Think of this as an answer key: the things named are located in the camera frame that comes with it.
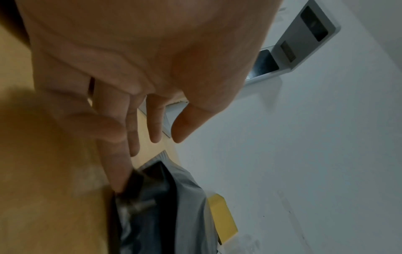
gray device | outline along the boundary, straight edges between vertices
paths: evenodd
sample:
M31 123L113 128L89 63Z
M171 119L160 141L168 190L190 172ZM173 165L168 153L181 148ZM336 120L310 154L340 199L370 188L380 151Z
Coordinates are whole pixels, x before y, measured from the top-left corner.
M339 30L340 26L323 5L309 0L279 41L274 46L261 49L245 85L293 71ZM145 102L139 109L147 113ZM171 124L165 114L163 132L168 137L171 137L170 128Z

gray plastic bag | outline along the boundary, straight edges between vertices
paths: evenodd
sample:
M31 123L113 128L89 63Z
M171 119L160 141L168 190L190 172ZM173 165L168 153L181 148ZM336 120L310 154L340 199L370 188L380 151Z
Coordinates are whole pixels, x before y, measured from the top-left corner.
M112 202L109 253L216 254L205 192L162 152L133 171Z

wooden surface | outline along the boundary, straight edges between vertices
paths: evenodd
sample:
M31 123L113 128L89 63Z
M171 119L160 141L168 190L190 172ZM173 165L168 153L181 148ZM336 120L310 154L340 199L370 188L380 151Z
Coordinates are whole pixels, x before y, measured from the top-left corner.
M148 137L139 113L138 167L173 141ZM111 196L93 141L71 137L41 109L29 48L0 26L0 253L107 253Z

hand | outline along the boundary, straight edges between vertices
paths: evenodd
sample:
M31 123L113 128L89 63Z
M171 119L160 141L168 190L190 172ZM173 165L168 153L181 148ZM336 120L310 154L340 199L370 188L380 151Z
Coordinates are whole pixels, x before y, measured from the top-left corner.
M17 0L37 93L61 127L97 139L117 192L139 152L137 108L145 97L152 142L161 139L165 106L187 97L172 126L173 140L183 141L242 88L280 3Z

white wall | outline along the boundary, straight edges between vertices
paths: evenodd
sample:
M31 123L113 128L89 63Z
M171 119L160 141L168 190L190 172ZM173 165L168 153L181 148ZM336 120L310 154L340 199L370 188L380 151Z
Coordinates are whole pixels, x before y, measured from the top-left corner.
M402 69L402 1L343 0Z
M264 254L401 253L402 74L343 3L322 2L340 33L246 87L180 161Z

